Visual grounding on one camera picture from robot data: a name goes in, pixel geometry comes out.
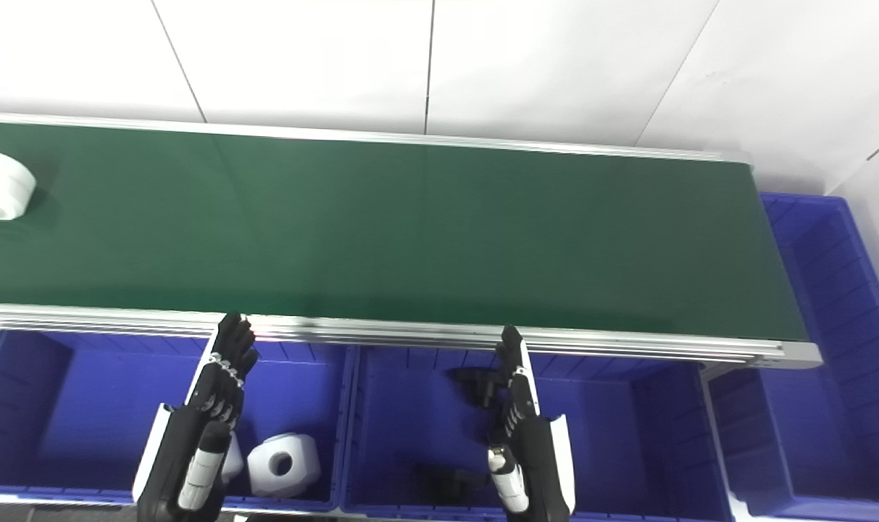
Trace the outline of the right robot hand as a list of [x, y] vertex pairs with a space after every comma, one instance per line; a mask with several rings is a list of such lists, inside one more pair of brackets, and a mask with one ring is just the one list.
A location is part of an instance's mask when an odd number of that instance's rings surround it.
[[575, 512], [575, 466], [567, 417], [542, 414], [525, 338], [506, 325], [496, 345], [507, 396], [488, 471], [508, 521], [568, 521]]

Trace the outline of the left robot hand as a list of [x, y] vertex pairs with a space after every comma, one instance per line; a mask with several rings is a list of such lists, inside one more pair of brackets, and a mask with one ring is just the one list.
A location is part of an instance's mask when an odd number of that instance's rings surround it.
[[138, 521], [216, 521], [226, 498], [222, 467], [233, 446], [246, 377], [258, 360], [250, 321], [217, 324], [181, 405], [162, 403], [132, 486]]

